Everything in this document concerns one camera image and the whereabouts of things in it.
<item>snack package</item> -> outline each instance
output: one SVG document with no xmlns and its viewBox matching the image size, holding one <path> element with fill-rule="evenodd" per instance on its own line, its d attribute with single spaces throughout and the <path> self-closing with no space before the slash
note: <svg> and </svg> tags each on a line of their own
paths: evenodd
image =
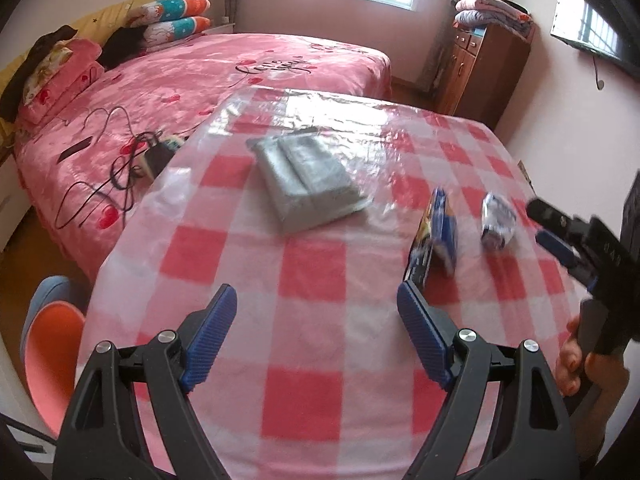
<svg viewBox="0 0 640 480">
<path fill-rule="evenodd" d="M 518 217 L 513 205 L 505 197 L 488 193 L 482 200 L 481 216 L 484 248 L 489 251 L 505 248 L 516 232 Z"/>
<path fill-rule="evenodd" d="M 431 257 L 439 258 L 449 276 L 456 270 L 458 251 L 458 224 L 447 203 L 447 194 L 437 187 L 425 209 L 418 232 L 411 244 L 409 261 L 404 271 L 404 280 L 411 280 L 418 288 L 424 286 Z"/>
<path fill-rule="evenodd" d="M 332 155 L 327 142 L 308 131 L 247 142 L 286 233 L 326 224 L 372 202 Z"/>
</svg>

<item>red and white checkered tablecloth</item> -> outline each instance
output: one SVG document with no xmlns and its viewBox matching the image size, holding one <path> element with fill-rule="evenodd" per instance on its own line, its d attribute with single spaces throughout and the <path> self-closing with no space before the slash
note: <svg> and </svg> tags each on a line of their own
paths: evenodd
<svg viewBox="0 0 640 480">
<path fill-rule="evenodd" d="M 367 210 L 284 236 L 245 145 L 317 126 L 340 149 Z M 322 92 L 245 88 L 229 98 L 156 180 L 103 264 L 79 365 L 94 345 L 142 344 L 206 306 L 222 283 L 238 315 L 191 402 L 234 480 L 402 478 L 444 394 L 426 377 L 396 311 L 396 290 L 431 190 L 458 219 L 454 279 L 425 291 L 459 327 L 516 346 L 534 338 L 553 363 L 578 311 L 575 289 L 534 243 L 533 193 L 485 126 Z M 514 240 L 480 245 L 487 191 L 518 209 Z M 466 467 L 488 434 L 486 403 Z M 156 463 L 169 467 L 148 398 L 140 396 Z"/>
</svg>

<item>pink bedspread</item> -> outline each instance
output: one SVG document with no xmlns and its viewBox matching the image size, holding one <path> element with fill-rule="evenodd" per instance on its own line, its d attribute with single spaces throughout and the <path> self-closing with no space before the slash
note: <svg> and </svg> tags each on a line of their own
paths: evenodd
<svg viewBox="0 0 640 480">
<path fill-rule="evenodd" d="M 39 134 L 18 139 L 18 168 L 52 238 L 94 280 L 150 184 L 136 180 L 133 207 L 125 211 L 127 192 L 110 182 L 112 165 L 122 167 L 130 153 L 132 132 L 186 136 L 223 98 L 252 85 L 387 99 L 390 76 L 384 54 L 351 44 L 273 34 L 192 36 L 107 72 Z M 116 106 L 124 110 L 107 119 Z M 58 163 L 88 137 L 89 147 Z M 126 183 L 126 171 L 118 182 Z"/>
</svg>

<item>metal screw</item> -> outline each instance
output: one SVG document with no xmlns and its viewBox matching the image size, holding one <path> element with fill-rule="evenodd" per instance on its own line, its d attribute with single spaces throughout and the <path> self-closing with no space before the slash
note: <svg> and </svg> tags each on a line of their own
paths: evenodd
<svg viewBox="0 0 640 480">
<path fill-rule="evenodd" d="M 111 350 L 111 343 L 109 341 L 100 341 L 95 346 L 95 351 L 98 352 L 98 354 L 106 354 L 109 350 Z"/>
<path fill-rule="evenodd" d="M 473 330 L 469 330 L 468 328 L 463 328 L 460 332 L 458 332 L 460 339 L 462 341 L 467 341 L 471 343 L 476 340 L 476 333 Z"/>
<path fill-rule="evenodd" d="M 170 343 L 175 339 L 175 332 L 173 330 L 162 330 L 158 334 L 158 341 L 161 343 Z"/>
<path fill-rule="evenodd" d="M 537 352 L 540 349 L 540 345 L 533 341 L 533 339 L 527 339 L 524 342 L 524 348 L 529 350 L 529 352 Z"/>
</svg>

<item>human hand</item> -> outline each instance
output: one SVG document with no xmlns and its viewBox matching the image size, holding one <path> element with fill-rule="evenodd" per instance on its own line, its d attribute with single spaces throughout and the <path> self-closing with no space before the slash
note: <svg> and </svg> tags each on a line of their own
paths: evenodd
<svg viewBox="0 0 640 480">
<path fill-rule="evenodd" d="M 571 335 L 562 345 L 556 359 L 556 384 L 565 397 L 575 395 L 580 390 L 582 349 L 576 339 L 579 325 L 579 316 L 567 323 L 566 328 Z M 601 393 L 589 413 L 575 428 L 580 460 L 590 458 L 600 449 L 607 421 L 629 382 L 629 371 L 624 367 L 622 355 L 607 356 L 591 352 L 584 360 L 584 372 L 593 384 L 600 387 Z"/>
</svg>

